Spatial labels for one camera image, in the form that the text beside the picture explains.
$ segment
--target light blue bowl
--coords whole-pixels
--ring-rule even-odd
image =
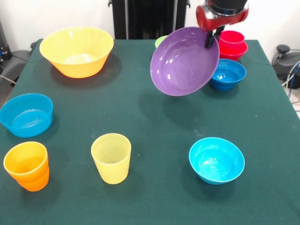
[[[0,122],[15,136],[33,137],[52,123],[53,103],[42,94],[24,94],[6,102],[0,110]]]
[[[220,59],[217,69],[211,78],[211,85],[220,91],[234,88],[246,76],[246,69],[233,60]]]
[[[189,162],[203,181],[215,185],[236,179],[245,167],[239,148],[216,137],[197,141],[189,151]]]

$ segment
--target green bowl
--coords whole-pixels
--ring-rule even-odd
[[[155,41],[155,47],[157,48],[157,47],[160,45],[160,43],[162,43],[162,41],[163,41],[167,36],[168,36],[168,35],[161,36],[159,39],[157,39],[157,40]]]

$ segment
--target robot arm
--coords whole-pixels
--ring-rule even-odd
[[[218,39],[226,25],[244,21],[248,13],[247,0],[206,0],[205,4],[198,6],[196,9],[198,25],[207,32],[205,47],[211,47],[213,35]]]

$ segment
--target yellow bowl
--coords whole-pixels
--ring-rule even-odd
[[[74,27],[48,35],[39,50],[62,74],[85,78],[102,69],[112,48],[113,38],[106,31]]]

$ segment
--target stacked red cups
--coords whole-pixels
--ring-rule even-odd
[[[237,61],[248,50],[245,37],[241,33],[233,30],[225,30],[219,39],[220,58]]]

